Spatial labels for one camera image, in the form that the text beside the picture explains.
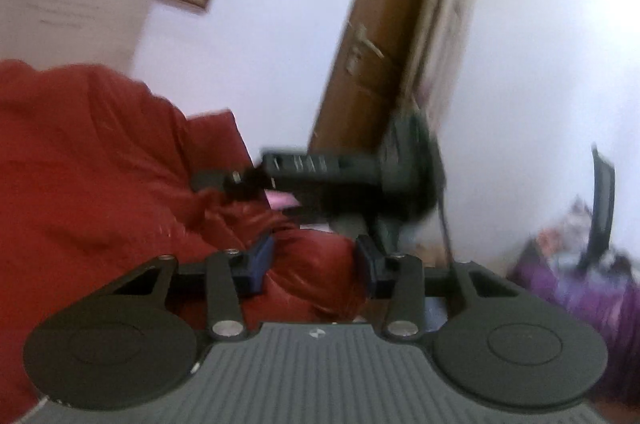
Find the brown wooden door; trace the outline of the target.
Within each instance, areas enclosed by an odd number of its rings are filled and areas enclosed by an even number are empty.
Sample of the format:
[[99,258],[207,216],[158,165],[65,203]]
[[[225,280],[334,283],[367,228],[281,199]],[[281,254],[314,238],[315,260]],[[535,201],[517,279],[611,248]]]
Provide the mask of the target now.
[[[432,131],[446,117],[475,0],[353,0],[309,140],[312,151],[371,151],[390,118],[418,108]],[[345,62],[358,24],[385,59],[365,54],[356,76]]]

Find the red puffy down jacket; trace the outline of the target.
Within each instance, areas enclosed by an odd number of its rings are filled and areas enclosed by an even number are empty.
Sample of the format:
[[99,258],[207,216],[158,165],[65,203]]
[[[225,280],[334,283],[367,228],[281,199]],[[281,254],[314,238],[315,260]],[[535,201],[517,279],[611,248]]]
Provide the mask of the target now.
[[364,302],[352,243],[301,229],[265,199],[196,192],[200,171],[250,157],[229,111],[188,118],[143,83],[102,67],[1,65],[1,418],[37,402],[22,349],[37,324],[149,259],[198,262],[265,233],[274,256],[263,321],[355,318]]

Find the purple cloth pile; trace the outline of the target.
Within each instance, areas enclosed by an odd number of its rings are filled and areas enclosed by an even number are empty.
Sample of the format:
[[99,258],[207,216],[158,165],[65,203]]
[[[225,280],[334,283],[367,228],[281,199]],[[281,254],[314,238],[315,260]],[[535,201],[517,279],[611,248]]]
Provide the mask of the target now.
[[608,348],[599,397],[639,403],[639,264],[614,248],[587,271],[577,270],[587,251],[591,210],[576,199],[553,225],[529,240],[506,277],[593,326]]

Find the black chair back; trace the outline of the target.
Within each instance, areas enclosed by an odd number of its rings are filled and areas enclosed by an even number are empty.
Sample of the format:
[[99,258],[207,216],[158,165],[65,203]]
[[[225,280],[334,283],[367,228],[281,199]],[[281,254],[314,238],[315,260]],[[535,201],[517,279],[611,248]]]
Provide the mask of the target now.
[[586,271],[602,259],[610,247],[615,207],[615,167],[596,145],[591,149],[594,188],[591,226],[586,251],[579,268]]

